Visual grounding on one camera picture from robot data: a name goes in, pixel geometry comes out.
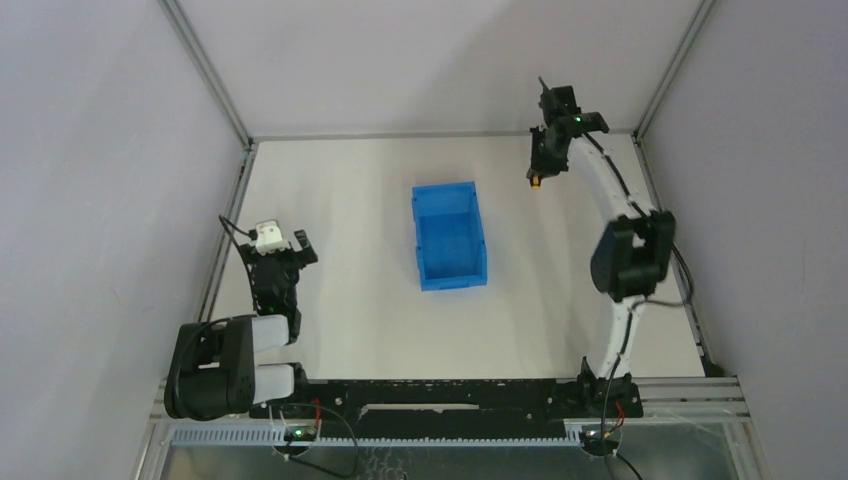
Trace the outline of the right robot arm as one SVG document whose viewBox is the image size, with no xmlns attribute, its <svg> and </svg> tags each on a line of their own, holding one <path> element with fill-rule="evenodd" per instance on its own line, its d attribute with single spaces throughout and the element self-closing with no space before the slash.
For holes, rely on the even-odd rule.
<svg viewBox="0 0 848 480">
<path fill-rule="evenodd" d="M 598 112 L 578 106 L 570 86 L 543 85 L 542 122 L 531 133 L 526 178 L 533 189 L 571 170 L 590 188 L 604 229 L 589 261 L 595 289 L 607 296 L 599 339 L 583 358 L 575 382 L 586 401 L 628 392 L 630 357 L 639 319 L 669 271 L 676 219 L 630 188 L 611 154 L 595 139 L 609 126 Z"/>
</svg>

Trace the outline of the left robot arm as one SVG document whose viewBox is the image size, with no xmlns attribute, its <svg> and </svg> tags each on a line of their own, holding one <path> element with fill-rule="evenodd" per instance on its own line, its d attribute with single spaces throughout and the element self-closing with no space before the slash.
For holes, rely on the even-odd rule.
<svg viewBox="0 0 848 480">
<path fill-rule="evenodd" d="M 297 249 L 283 237 L 270 239 L 267 231 L 258 228 L 251 244 L 236 246 L 252 311 L 180 327 L 164 391 L 169 417 L 211 421 L 291 394 L 294 368 L 261 366 L 256 355 L 298 340 L 297 284 L 318 256 L 303 230 L 294 232 Z"/>
</svg>

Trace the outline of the black yellow screwdriver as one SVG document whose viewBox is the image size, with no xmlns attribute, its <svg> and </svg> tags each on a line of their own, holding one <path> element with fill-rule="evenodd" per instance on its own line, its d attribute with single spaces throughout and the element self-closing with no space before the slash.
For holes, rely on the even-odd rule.
<svg viewBox="0 0 848 480">
<path fill-rule="evenodd" d="M 542 177 L 536 174 L 529 175 L 527 177 L 529 185 L 532 190 L 539 190 L 541 188 Z"/>
</svg>

